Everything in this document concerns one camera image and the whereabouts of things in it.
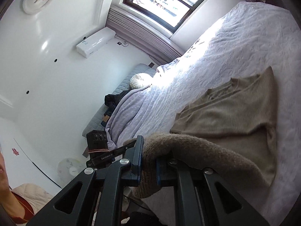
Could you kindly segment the brown knit sweater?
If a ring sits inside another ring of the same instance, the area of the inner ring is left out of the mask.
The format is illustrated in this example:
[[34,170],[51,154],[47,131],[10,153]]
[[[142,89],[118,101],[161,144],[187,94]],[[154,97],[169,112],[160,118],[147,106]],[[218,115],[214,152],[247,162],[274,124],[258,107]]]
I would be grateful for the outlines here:
[[277,172],[277,83],[271,67],[209,89],[176,115],[169,133],[146,137],[134,196],[160,190],[156,162],[211,167],[238,189],[269,187]]

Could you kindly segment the dark clothes by headboard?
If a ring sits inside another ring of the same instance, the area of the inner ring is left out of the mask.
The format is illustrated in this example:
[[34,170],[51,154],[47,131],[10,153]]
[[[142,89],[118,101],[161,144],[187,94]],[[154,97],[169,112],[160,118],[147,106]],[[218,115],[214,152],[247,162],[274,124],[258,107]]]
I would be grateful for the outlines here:
[[108,120],[112,116],[114,110],[117,105],[121,101],[121,99],[127,95],[131,90],[122,91],[120,94],[108,94],[105,96],[105,106],[107,106],[107,110],[104,112],[104,118],[101,122],[101,125],[105,128]]

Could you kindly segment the white standing fan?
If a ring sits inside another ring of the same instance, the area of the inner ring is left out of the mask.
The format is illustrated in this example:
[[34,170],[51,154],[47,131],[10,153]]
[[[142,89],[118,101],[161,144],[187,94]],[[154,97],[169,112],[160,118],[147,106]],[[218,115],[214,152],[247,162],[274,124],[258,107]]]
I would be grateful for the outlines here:
[[57,165],[57,173],[61,185],[65,187],[84,169],[85,165],[77,159],[65,158],[60,161]]

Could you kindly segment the grey padded headboard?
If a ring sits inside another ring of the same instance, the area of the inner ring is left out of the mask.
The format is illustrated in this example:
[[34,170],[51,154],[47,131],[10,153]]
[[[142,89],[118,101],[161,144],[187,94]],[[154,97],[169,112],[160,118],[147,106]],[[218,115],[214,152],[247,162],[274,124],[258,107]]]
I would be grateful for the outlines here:
[[[146,73],[153,77],[156,73],[155,68],[151,68],[145,64],[138,64],[123,80],[122,82],[117,86],[117,88],[110,94],[116,95],[116,97],[112,97],[114,101],[120,100],[124,95],[126,95],[129,91],[132,90],[130,86],[130,80],[131,78],[139,73]],[[82,136],[86,138],[87,133],[93,131],[93,130],[105,130],[105,123],[103,119],[105,118],[106,114],[113,113],[113,110],[109,110],[109,107],[103,103],[103,105],[99,108],[99,110],[95,113],[93,118],[89,121],[86,128],[82,132]]]

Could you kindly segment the round cream pillow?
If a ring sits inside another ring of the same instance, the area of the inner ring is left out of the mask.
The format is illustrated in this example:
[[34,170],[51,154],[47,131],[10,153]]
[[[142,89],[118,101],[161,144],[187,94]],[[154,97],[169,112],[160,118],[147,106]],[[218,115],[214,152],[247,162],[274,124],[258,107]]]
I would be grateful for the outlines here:
[[149,86],[153,81],[153,77],[147,73],[138,73],[131,77],[130,87],[132,89],[139,89]]

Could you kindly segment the white air conditioner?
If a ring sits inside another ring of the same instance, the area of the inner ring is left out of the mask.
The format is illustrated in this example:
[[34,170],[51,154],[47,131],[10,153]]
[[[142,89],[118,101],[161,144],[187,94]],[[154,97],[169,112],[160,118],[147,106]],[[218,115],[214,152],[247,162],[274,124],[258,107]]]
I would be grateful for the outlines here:
[[76,46],[77,52],[83,57],[89,58],[92,54],[108,43],[109,40],[113,39],[115,35],[115,31],[105,27],[80,42]]

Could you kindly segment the left mauve curtain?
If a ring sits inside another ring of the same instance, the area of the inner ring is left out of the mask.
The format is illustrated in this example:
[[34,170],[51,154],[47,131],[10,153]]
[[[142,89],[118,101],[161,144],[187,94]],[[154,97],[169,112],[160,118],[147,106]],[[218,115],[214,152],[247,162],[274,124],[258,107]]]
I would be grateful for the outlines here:
[[116,35],[141,49],[158,65],[168,64],[181,57],[184,51],[144,21],[112,5],[106,26]]

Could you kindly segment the lavender embossed bedspread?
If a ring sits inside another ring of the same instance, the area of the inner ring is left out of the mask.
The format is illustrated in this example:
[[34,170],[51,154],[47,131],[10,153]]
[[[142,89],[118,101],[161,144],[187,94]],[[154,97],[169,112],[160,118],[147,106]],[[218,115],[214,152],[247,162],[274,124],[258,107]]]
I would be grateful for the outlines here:
[[[207,90],[268,67],[277,83],[277,172],[269,187],[236,189],[270,225],[280,225],[300,194],[300,28],[286,9],[238,3],[180,58],[159,66],[149,86],[125,95],[106,126],[109,149],[169,133],[176,115]],[[174,224],[170,189],[145,201]]]

